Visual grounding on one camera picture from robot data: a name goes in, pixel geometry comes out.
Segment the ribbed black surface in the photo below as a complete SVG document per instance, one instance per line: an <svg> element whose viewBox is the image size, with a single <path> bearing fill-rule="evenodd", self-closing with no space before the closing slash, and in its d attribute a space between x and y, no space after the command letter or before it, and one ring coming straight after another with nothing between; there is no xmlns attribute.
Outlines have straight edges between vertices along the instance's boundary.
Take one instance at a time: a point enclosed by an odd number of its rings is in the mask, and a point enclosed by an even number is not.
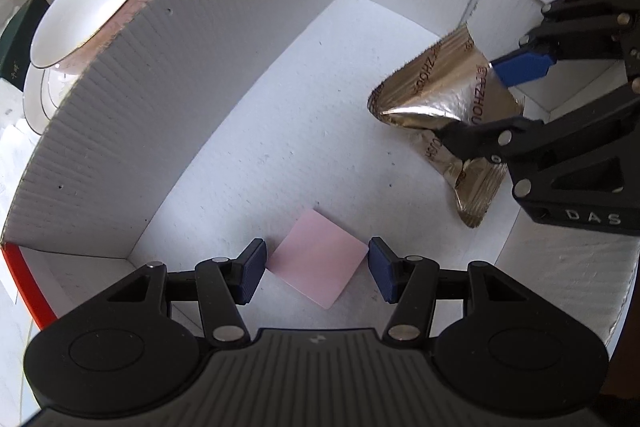
<svg viewBox="0 0 640 427"><path fill-rule="evenodd" d="M372 330L265 330L254 345L213 356L186 393L154 411L103 421L45 411L29 423L30 427L97 425L595 427L604 423L588 411L532 421L479 410L444 387L421 353L386 347Z"/></svg>

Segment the pink square paper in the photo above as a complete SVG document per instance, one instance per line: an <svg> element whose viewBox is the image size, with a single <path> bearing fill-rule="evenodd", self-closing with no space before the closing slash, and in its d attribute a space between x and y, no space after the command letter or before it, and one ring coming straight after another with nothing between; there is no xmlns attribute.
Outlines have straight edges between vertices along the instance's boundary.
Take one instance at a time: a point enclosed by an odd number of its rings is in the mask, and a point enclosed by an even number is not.
<svg viewBox="0 0 640 427"><path fill-rule="evenodd" d="M321 216L305 210L276 248L267 268L313 302L329 309L369 248Z"/></svg>

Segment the gold rim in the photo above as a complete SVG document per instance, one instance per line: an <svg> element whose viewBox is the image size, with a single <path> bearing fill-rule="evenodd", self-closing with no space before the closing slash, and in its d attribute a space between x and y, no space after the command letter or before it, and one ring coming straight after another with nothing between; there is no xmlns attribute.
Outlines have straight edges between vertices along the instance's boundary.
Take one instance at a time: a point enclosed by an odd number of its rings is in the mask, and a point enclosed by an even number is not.
<svg viewBox="0 0 640 427"><path fill-rule="evenodd" d="M87 37L79 46L76 46L75 48L73 48L72 51L68 52L68 54L66 54L64 57L60 58L59 60L56 60L54 63L50 64L49 66L44 66L44 67L39 67L36 66L34 64L34 66L36 68L38 68L39 70L47 70L49 68L52 68L53 66L55 66L56 64L59 64L60 62L62 62L63 60L65 60L66 58L69 58L71 55L73 55L76 51L78 51L80 48L82 48L82 46L84 46L85 44L87 44L87 42L89 42L91 39L94 38L94 36L96 35L97 32L99 32L102 28L104 28L107 25L107 22L109 22L111 19L113 19L114 15L116 15L116 13L119 12L120 8L122 8L127 2L129 2L129 0L124 0L123 3L118 7L118 9L112 13L109 18L107 20L105 20L105 22L102 23L102 25L95 31L93 32L89 37Z"/></svg>

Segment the snack wrapper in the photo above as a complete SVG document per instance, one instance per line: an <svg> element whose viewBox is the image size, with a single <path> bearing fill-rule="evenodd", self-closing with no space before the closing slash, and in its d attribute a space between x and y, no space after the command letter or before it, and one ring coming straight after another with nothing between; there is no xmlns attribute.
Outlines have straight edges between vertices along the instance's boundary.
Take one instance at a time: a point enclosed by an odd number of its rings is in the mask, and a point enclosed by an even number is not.
<svg viewBox="0 0 640 427"><path fill-rule="evenodd" d="M485 158L463 162L432 130L460 120L478 125L522 113L461 26L407 63L369 97L369 111L391 125L419 129L418 147L456 195L458 215L478 227L507 172Z"/></svg>

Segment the gold foil wrapper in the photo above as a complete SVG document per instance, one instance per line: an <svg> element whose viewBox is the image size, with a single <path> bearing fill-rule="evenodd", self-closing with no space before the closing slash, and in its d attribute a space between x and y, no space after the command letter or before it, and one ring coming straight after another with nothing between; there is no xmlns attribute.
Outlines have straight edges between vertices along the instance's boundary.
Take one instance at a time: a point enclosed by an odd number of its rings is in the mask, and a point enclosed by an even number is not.
<svg viewBox="0 0 640 427"><path fill-rule="evenodd" d="M466 226L480 225L504 176L506 165L484 158L463 162L432 130L460 120L478 125L522 113L489 61L461 26L380 84L369 97L371 113L391 125L419 129L419 148L456 195Z"/></svg>

